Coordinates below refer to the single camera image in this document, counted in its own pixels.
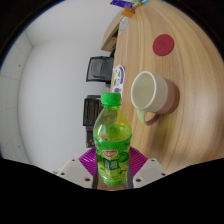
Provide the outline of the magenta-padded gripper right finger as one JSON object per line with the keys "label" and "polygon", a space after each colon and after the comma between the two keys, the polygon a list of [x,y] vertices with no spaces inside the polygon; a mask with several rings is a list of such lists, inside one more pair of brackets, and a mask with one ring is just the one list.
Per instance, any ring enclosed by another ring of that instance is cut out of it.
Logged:
{"label": "magenta-padded gripper right finger", "polygon": [[137,149],[131,147],[126,186],[128,189],[144,187],[167,175],[165,169],[155,159],[146,158]]}

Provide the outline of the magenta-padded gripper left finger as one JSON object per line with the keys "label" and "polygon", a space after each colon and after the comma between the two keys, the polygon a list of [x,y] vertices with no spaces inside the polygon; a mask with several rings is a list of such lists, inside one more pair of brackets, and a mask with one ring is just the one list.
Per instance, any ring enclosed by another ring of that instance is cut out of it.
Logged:
{"label": "magenta-padded gripper left finger", "polygon": [[96,189],[99,177],[96,149],[91,148],[79,158],[71,158],[58,176],[78,186]]}

